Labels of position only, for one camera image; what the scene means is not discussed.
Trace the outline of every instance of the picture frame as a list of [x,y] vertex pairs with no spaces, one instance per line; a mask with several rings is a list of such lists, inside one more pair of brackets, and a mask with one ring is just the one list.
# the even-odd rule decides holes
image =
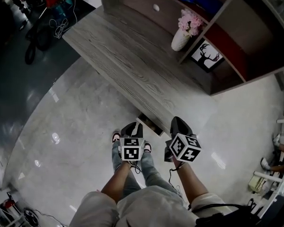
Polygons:
[[205,39],[202,39],[192,50],[190,58],[207,73],[211,72],[225,60],[210,42]]

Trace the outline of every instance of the gray floor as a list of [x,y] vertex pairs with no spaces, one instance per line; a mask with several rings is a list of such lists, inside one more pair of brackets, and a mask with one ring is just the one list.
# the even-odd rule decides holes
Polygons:
[[[26,17],[13,4],[11,10],[18,28]],[[63,39],[54,39],[47,51],[37,49],[33,64],[26,65],[24,56],[30,42],[25,35],[40,14],[33,12],[25,29],[16,29],[0,53],[0,185],[26,121],[53,83],[79,58]]]
[[[284,109],[274,76],[213,97],[217,112],[198,134],[203,148],[191,164],[209,191],[228,203],[247,203],[247,184],[261,157],[273,149],[271,134]],[[46,93],[25,125],[7,168],[11,181],[32,208],[69,224],[82,197],[101,190],[113,174],[111,133],[135,120],[137,109],[82,58]],[[52,134],[60,137],[55,144]],[[155,165],[168,180],[163,162],[167,135],[144,128]],[[136,176],[143,185],[142,175]],[[177,174],[172,183],[182,185]],[[41,217],[41,226],[56,226]]]

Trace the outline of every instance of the white cable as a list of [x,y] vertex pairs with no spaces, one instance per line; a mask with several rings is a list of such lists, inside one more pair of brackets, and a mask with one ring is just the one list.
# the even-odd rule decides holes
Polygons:
[[[76,0],[74,0],[73,13],[74,13],[74,15],[75,15],[76,23],[77,23],[77,22],[78,22],[78,19],[77,19],[77,16],[76,16],[76,14],[75,14],[75,7],[76,7]],[[71,27],[65,29],[65,28],[68,26],[68,24],[69,24],[67,18],[65,18],[59,26],[58,26],[58,23],[57,23],[56,20],[54,20],[54,19],[49,20],[49,26],[50,26],[51,28],[54,28],[54,26],[51,26],[51,21],[54,21],[54,22],[56,23],[56,30],[55,30],[55,33],[54,33],[54,37],[57,38],[57,39],[61,39],[63,33],[65,33],[66,31],[68,31],[68,30],[72,27],[72,26],[71,26]]]

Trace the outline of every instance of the person's foot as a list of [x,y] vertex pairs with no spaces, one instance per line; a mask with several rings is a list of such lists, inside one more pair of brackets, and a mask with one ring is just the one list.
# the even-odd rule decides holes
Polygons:
[[277,136],[273,138],[273,144],[275,146],[277,146],[277,147],[280,146],[280,142],[279,142],[280,141],[280,137],[281,137],[281,134],[277,134]]
[[151,153],[151,144],[149,142],[147,142],[147,141],[144,144],[144,152]]
[[268,164],[268,162],[266,161],[265,158],[262,158],[262,159],[261,159],[261,167],[262,167],[264,170],[267,170],[267,171],[270,170],[270,166],[269,166],[269,164]]
[[120,137],[121,137],[120,133],[115,131],[112,136],[112,142],[115,143],[116,141],[120,141]]

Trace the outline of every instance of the vase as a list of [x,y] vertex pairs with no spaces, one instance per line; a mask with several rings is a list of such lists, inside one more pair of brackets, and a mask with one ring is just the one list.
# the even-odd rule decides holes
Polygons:
[[180,51],[187,44],[189,38],[189,35],[185,35],[181,29],[178,29],[171,42],[171,48],[174,51]]

